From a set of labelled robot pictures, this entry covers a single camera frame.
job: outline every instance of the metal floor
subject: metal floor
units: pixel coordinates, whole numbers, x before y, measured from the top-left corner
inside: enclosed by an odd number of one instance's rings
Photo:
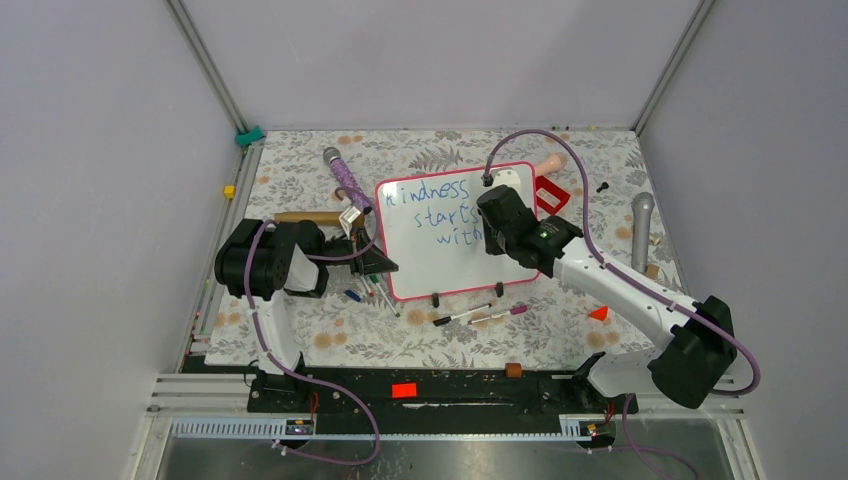
[[[616,445],[625,445],[620,422]],[[692,462],[701,478],[733,478],[718,430],[708,420],[632,421],[634,439],[666,448]],[[281,457],[267,441],[172,438],[158,480],[289,479],[654,479],[632,452],[587,455],[574,443],[544,441],[386,441],[380,456],[362,467],[341,467]],[[362,458],[371,442],[313,441],[305,451]],[[692,474],[671,459],[649,455],[675,478]]]

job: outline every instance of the wall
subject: wall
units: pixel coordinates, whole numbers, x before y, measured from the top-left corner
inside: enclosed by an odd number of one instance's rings
[[[162,2],[3,2],[0,65],[0,478],[115,479],[234,132]]]
[[[642,138],[691,290],[763,367],[772,480],[848,467],[846,24],[843,0],[718,2]]]
[[[629,127],[698,0],[186,0],[264,128]]]

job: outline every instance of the green marker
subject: green marker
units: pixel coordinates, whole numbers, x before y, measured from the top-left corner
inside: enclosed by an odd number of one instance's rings
[[[389,297],[386,295],[386,291],[383,290],[383,287],[380,285],[380,282],[377,281],[377,275],[371,275],[370,278],[374,285],[377,287],[377,291],[380,292],[380,295],[383,296],[383,300],[386,301],[386,305],[388,305],[389,308],[392,309],[392,312],[394,312],[396,317],[400,317],[400,314],[397,313],[397,310],[395,310],[395,307],[392,305],[392,302],[389,301]]]

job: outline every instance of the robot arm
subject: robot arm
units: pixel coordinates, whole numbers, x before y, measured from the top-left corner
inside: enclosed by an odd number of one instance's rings
[[[614,265],[633,281],[676,304],[692,307],[704,318],[733,334],[730,309],[709,297],[699,303],[668,291],[609,256],[595,258],[583,232],[552,216],[538,221],[518,193],[499,185],[480,196],[486,251],[506,254],[526,268],[557,277],[597,298],[626,318],[653,342],[654,348],[593,357],[589,382],[605,397],[661,391],[688,408],[698,408],[736,357],[736,349],[683,313],[670,309],[615,275]]]

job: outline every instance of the purple marker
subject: purple marker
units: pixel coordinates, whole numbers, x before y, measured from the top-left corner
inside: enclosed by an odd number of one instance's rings
[[[527,305],[518,305],[510,308],[509,310],[504,310],[502,312],[494,313],[489,315],[488,317],[477,318],[474,320],[469,320],[469,325],[474,325],[475,323],[485,322],[486,320],[491,320],[493,318],[503,317],[505,315],[518,315],[519,313],[524,313],[527,311]]]
[[[324,149],[324,161],[330,166],[330,170],[333,171],[333,175],[335,175],[336,180],[339,181],[341,186],[355,189],[345,192],[353,206],[362,212],[363,215],[370,213],[371,207],[368,205],[368,199],[362,195],[362,189],[359,188],[359,184],[356,183],[356,179],[353,178],[353,174],[350,173],[347,164],[342,160],[342,154],[339,152],[339,149],[335,147]]]

